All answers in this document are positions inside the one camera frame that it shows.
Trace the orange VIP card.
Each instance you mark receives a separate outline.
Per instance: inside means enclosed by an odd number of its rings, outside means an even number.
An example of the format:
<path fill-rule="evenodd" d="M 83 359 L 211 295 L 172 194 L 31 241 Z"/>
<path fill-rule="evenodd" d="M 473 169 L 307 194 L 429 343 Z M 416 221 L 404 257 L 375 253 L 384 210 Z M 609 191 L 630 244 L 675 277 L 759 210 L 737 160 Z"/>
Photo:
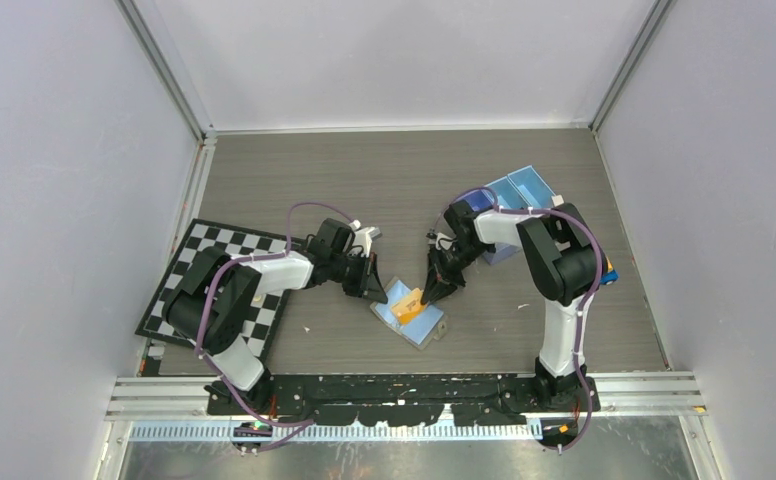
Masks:
<path fill-rule="evenodd" d="M 423 291 L 420 288 L 410 290 L 390 307 L 392 315 L 401 326 L 408 325 L 426 308 L 422 302 Z"/>

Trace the grey blue card holder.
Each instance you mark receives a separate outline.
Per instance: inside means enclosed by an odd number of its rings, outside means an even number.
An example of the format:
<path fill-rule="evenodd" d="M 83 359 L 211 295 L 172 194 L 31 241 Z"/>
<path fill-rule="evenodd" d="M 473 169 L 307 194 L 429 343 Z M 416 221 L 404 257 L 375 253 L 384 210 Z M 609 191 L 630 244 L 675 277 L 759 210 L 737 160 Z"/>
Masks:
<path fill-rule="evenodd" d="M 424 305 L 421 288 L 410 288 L 398 277 L 386 287 L 387 303 L 374 302 L 370 309 L 383 325 L 419 350 L 447 333 L 445 313 L 435 305 Z"/>

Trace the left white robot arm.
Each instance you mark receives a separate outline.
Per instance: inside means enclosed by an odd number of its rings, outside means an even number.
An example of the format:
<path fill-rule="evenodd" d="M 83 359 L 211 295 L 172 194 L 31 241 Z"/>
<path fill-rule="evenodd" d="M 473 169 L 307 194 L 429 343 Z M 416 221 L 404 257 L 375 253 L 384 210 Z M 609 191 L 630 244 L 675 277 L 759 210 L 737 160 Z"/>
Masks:
<path fill-rule="evenodd" d="M 373 250 L 380 234 L 357 220 L 328 218 L 304 246 L 288 245 L 280 253 L 235 257 L 207 247 L 165 298 L 163 319 L 233 386 L 237 406 L 260 413 L 271 398 L 270 371 L 242 335 L 254 298 L 334 282 L 350 297 L 386 302 Z"/>

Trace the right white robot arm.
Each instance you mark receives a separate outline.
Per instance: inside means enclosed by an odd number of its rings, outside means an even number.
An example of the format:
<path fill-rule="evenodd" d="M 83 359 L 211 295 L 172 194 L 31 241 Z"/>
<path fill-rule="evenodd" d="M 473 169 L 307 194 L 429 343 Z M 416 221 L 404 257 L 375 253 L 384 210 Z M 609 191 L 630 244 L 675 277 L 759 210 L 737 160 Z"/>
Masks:
<path fill-rule="evenodd" d="M 550 209 L 475 210 L 456 200 L 443 218 L 450 236 L 430 232 L 421 301 L 429 304 L 465 287 L 463 271 L 496 245 L 522 249 L 536 290 L 545 299 L 544 339 L 535 361 L 538 403 L 560 410 L 587 383 L 584 336 L 588 311 L 608 262 L 571 203 Z"/>

